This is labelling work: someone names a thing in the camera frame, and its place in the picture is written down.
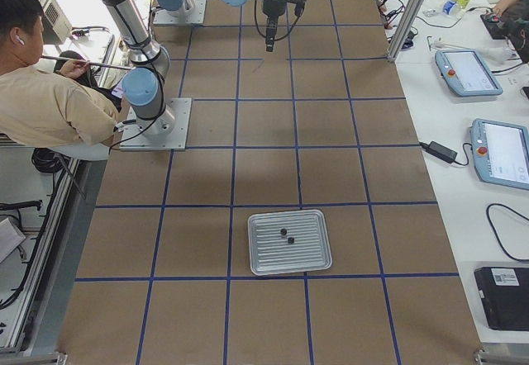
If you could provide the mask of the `person in beige shirt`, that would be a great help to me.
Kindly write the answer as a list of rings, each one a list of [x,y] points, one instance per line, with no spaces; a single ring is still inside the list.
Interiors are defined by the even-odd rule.
[[[43,55],[43,9],[38,0],[1,0],[1,132],[31,147],[111,145],[121,101],[100,88],[88,64]]]

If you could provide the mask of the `thin metal rod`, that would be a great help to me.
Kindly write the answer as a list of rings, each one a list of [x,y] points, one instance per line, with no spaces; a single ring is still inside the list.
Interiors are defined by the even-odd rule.
[[[40,57],[41,59],[48,59],[48,60],[55,60],[55,61],[72,61],[75,63],[80,64],[88,64],[90,66],[96,66],[100,68],[106,68],[106,69],[119,69],[119,70],[132,70],[134,67],[127,67],[122,65],[115,65],[115,64],[103,64],[103,63],[97,63],[97,62],[91,62],[84,59],[74,59],[69,57],[60,57],[60,56],[51,56],[51,55],[42,55]]]

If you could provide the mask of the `black power adapter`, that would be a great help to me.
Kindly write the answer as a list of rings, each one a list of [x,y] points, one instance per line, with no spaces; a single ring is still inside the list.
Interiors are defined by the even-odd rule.
[[[428,146],[428,153],[448,164],[454,163],[457,157],[456,151],[449,149],[435,141],[430,142]]]

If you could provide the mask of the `lower blue teach pendant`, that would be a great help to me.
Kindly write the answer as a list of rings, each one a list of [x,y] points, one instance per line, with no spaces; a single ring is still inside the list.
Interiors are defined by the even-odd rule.
[[[474,168],[482,182],[528,189],[528,129],[475,119],[470,127]]]

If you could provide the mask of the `ribbed silver metal tray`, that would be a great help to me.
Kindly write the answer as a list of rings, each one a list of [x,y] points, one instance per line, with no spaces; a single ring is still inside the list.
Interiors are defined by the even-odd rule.
[[[248,218],[250,270],[256,276],[327,270],[333,263],[324,214],[318,209]]]

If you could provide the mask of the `black box with label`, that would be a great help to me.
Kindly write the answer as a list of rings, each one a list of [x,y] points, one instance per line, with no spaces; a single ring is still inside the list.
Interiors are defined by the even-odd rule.
[[[490,329],[528,331],[528,268],[482,267],[474,279]]]

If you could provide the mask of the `upper blue teach pendant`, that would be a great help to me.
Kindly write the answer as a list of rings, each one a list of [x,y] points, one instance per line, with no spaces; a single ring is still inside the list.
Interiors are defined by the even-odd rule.
[[[435,63],[457,97],[498,96],[503,88],[476,50],[438,50]]]

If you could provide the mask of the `blue teach pendant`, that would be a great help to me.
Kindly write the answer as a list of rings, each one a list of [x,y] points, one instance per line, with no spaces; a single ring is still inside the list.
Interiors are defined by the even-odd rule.
[[[498,96],[503,88],[476,50],[438,50],[435,63],[457,97]]]
[[[475,119],[470,127],[474,168],[482,182],[528,189],[528,129]]]

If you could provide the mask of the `aluminium frame post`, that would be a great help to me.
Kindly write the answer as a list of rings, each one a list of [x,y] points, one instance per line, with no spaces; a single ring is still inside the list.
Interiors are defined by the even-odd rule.
[[[387,60],[395,62],[424,0],[408,0],[397,30],[389,43]]]

